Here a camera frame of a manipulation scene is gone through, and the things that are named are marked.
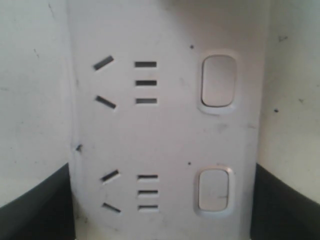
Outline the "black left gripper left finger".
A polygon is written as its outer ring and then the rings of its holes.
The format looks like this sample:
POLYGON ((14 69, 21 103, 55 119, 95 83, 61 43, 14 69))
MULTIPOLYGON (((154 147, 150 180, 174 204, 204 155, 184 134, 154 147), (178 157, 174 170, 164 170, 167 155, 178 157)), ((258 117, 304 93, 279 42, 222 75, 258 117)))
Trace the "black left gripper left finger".
POLYGON ((2 240, 76 238, 69 165, 0 208, 2 240))

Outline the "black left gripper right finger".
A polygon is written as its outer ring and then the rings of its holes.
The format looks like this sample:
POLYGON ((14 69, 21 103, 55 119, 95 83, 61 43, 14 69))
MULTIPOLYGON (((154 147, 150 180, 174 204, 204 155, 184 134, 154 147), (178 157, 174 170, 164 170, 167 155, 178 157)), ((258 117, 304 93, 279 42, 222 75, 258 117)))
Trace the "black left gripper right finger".
POLYGON ((252 240, 318 240, 320 205, 256 165, 252 240))

